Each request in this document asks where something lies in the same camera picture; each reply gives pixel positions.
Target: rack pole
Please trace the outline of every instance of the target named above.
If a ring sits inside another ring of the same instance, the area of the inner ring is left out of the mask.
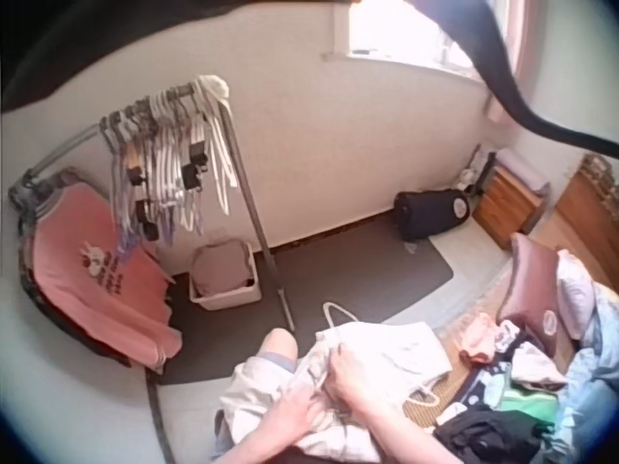
[[[239,144],[236,139],[234,126],[232,123],[232,117],[230,115],[230,110],[226,104],[219,103],[221,120],[223,122],[223,133],[225,138],[227,139],[228,146],[230,148],[230,155],[232,159],[232,163],[234,164],[234,169],[239,176],[239,185],[241,186],[241,192],[243,193],[243,197],[245,198],[245,202],[248,205],[248,212],[250,213],[251,222],[253,223],[253,228],[255,229],[255,233],[258,237],[258,242],[262,247],[262,253],[264,255],[264,260],[267,264],[267,268],[271,274],[271,278],[273,282],[276,284],[278,289],[278,296],[280,297],[281,309],[283,310],[283,315],[286,318],[286,322],[288,324],[288,329],[291,332],[294,332],[295,326],[294,321],[292,320],[292,314],[290,313],[290,306],[288,305],[288,300],[286,299],[285,290],[283,288],[283,283],[281,282],[280,271],[278,270],[278,265],[275,262],[275,257],[273,253],[269,249],[269,245],[267,244],[267,239],[264,235],[264,229],[262,228],[262,223],[260,222],[260,216],[258,215],[258,211],[255,206],[255,202],[253,201],[253,195],[251,194],[250,183],[248,181],[248,176],[245,171],[245,166],[243,165],[243,159],[241,158],[241,153],[239,149]]]
[[[28,170],[28,174],[32,177],[37,177],[43,171],[48,169],[54,162],[68,154],[73,148],[81,145],[82,143],[94,138],[99,133],[99,125],[93,124],[87,127],[78,134],[66,140],[61,145],[56,147],[49,155],[35,164]]]

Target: wooden cabinet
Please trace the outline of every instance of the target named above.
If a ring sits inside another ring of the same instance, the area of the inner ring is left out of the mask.
[[[510,248],[510,236],[522,227],[542,205],[525,184],[508,170],[495,169],[490,184],[473,213],[490,237],[503,249]]]
[[[602,202],[598,186],[579,171],[561,195],[556,210],[619,290],[619,223],[612,219]]]

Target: pink shirt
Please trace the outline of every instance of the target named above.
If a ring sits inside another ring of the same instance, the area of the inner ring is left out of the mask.
[[[34,238],[34,277],[49,300],[91,337],[151,368],[181,349],[167,326],[171,279],[141,248],[121,262],[107,202],[86,184],[63,189]]]

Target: laundry basket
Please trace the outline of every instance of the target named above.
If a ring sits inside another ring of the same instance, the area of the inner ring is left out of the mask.
[[[228,307],[247,305],[254,303],[262,298],[260,292],[260,283],[258,281],[258,272],[255,267],[255,259],[251,252],[251,247],[247,243],[243,243],[247,248],[248,261],[251,268],[252,277],[249,279],[249,285],[230,290],[228,292],[222,292],[215,295],[200,296],[193,283],[193,278],[190,276],[190,300],[208,311],[215,311],[218,309],[226,309]]]

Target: cartoon print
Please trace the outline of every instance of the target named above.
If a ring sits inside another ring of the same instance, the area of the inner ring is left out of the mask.
[[[81,253],[81,263],[84,268],[88,269],[88,274],[96,277],[103,267],[105,253],[98,246],[90,246],[88,242],[84,242],[84,245],[85,248],[79,251]]]

